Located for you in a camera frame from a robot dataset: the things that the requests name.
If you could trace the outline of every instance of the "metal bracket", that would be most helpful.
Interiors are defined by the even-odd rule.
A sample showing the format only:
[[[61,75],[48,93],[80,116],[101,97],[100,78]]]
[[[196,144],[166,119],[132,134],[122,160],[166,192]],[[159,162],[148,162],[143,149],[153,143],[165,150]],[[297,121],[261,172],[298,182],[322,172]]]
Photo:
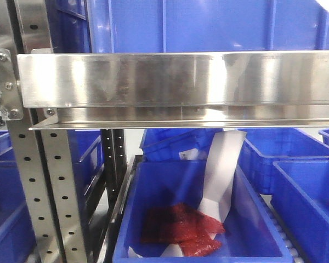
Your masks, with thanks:
[[[23,105],[19,97],[10,51],[0,49],[0,110],[5,121],[23,119]]]

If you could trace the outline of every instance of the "blue crate wall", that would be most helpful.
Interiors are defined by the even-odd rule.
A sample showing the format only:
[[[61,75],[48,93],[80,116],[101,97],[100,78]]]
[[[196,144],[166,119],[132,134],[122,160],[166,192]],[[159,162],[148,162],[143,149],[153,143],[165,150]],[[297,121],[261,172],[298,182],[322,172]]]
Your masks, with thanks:
[[[57,0],[64,53],[89,53],[90,41],[84,0]]]
[[[315,0],[86,0],[96,53],[329,49]]]

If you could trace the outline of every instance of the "stainless steel shelf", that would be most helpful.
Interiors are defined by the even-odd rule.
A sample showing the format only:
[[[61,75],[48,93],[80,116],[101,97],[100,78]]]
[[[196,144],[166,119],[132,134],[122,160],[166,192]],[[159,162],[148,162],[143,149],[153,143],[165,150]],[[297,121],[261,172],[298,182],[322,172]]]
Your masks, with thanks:
[[[23,54],[43,129],[329,126],[329,51]]]

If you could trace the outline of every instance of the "metal rack post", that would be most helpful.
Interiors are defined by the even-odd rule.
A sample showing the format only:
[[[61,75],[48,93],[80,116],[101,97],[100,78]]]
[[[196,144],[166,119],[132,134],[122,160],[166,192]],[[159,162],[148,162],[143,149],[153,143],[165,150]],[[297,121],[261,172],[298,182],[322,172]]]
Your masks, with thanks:
[[[16,79],[18,68],[16,55],[23,51],[19,33],[14,2],[0,0],[0,76],[6,81],[0,81],[0,94],[18,105],[7,110],[3,101],[1,110],[8,120],[21,118],[21,120],[7,121],[7,128],[13,144],[17,165],[24,188],[27,206],[33,224],[37,247],[43,263],[64,262],[63,247],[60,246],[60,230],[54,209],[51,186],[44,159],[40,133],[29,131],[29,127],[37,123],[35,110],[21,110],[21,96],[16,93]],[[7,77],[8,68],[13,67],[11,78]]]

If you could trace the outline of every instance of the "perforated metal upright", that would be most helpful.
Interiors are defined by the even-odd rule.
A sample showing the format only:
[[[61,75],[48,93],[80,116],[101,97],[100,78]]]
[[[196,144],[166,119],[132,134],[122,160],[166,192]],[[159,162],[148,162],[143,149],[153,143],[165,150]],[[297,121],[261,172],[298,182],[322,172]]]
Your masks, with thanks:
[[[36,23],[41,25],[39,31],[31,29],[29,32],[31,37],[36,35],[48,37],[43,32],[44,28],[49,27],[46,13],[44,15],[44,12],[40,12],[40,14],[42,16],[31,20],[31,24],[34,24],[36,20]],[[37,43],[37,39],[34,37],[31,47],[51,46],[51,42],[45,42],[43,38],[39,40],[41,42]],[[1,95],[3,99],[10,98],[10,101],[0,99],[0,107],[3,115],[8,119],[7,127],[14,147],[41,260],[43,263],[62,263],[65,262],[64,252],[60,245],[60,230],[46,170],[42,140],[39,132],[29,131],[29,127],[37,122],[36,110],[23,109],[16,81],[19,79],[16,55],[27,51],[29,43],[30,41],[27,41],[24,46],[21,41],[15,3],[0,0],[0,48],[8,49],[10,52],[8,53],[6,50],[0,52],[0,76],[2,75],[5,79],[5,81],[0,80],[0,98]],[[7,77],[10,67],[13,73],[11,79]],[[15,104],[16,107],[8,108],[9,104]]]

